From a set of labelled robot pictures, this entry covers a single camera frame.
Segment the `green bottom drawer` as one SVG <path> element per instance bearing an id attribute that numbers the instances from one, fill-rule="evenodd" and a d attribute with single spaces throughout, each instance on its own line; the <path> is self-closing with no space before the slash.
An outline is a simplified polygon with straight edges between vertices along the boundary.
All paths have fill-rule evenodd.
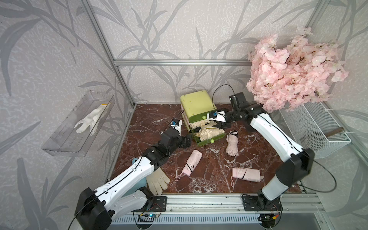
<path id="1" fill-rule="evenodd" d="M 202 120 L 189 125 L 193 139 L 198 146 L 212 144 L 225 137 L 223 128 L 215 121 Z"/>

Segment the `cream umbrella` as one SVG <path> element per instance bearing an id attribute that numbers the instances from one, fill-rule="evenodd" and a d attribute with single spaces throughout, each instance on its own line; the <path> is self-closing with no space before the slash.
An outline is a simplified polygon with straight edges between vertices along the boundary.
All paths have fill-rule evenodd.
<path id="1" fill-rule="evenodd" d="M 198 137 L 200 141 L 205 141 L 205 140 L 212 139 L 213 137 L 216 137 L 224 133 L 225 131 L 223 129 L 219 129 L 217 127 L 211 127 L 211 128 L 200 129 L 197 133 L 195 133 L 195 136 Z"/>
<path id="2" fill-rule="evenodd" d="M 201 121 L 197 121 L 194 123 L 191 123 L 189 126 L 191 129 L 196 129 L 196 128 L 211 128 L 213 126 L 217 125 L 217 123 L 215 121 L 211 121 L 208 119 L 205 120 L 201 120 Z"/>

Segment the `green drawer cabinet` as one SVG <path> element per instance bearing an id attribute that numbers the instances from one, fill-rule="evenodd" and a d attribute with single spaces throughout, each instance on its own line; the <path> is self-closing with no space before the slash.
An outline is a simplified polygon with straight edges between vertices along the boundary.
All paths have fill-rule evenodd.
<path id="1" fill-rule="evenodd" d="M 185 126 L 190 134 L 189 125 L 191 123 L 207 119 L 207 113 L 217 111 L 212 99 L 207 91 L 198 91 L 190 94 L 185 94 L 180 97 L 181 109 L 183 110 L 182 118 Z"/>

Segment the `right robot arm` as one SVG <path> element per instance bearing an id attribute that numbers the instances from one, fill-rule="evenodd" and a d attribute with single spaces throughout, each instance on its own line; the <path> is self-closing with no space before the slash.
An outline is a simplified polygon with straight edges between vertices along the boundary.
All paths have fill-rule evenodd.
<path id="1" fill-rule="evenodd" d="M 258 193 L 260 202 L 270 203 L 311 173 L 315 153 L 292 140 L 261 105 L 249 104 L 243 93 L 231 95 L 229 99 L 232 110 L 225 113 L 225 122 L 243 121 L 247 130 L 258 131 L 283 162 L 275 176 Z"/>

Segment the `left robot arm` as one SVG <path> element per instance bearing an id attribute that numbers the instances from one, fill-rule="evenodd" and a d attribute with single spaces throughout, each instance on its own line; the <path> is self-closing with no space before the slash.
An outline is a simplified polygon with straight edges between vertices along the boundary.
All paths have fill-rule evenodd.
<path id="1" fill-rule="evenodd" d="M 106 230 L 114 219 L 146 207 L 154 195 L 145 186 L 131 195 L 126 195 L 126 192 L 163 166 L 178 148 L 189 148 L 192 138 L 192 134 L 181 136 L 178 130 L 170 127 L 162 133 L 157 144 L 147 148 L 116 178 L 95 190 L 89 187 L 83 190 L 73 218 L 78 223 L 76 229 Z"/>

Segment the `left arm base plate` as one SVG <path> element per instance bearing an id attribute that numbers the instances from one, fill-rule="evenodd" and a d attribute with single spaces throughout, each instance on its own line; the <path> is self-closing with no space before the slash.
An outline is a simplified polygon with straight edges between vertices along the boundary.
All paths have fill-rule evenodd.
<path id="1" fill-rule="evenodd" d="M 167 196 L 155 196 L 149 200 L 141 209 L 136 209 L 133 212 L 165 212 L 167 206 Z"/>

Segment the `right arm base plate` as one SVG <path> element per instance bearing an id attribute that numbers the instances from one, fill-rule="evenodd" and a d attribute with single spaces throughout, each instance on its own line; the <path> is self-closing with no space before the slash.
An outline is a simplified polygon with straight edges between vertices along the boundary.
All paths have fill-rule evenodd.
<path id="1" fill-rule="evenodd" d="M 245 211 L 283 211 L 280 198 L 269 201 L 262 195 L 243 194 L 241 200 Z"/>

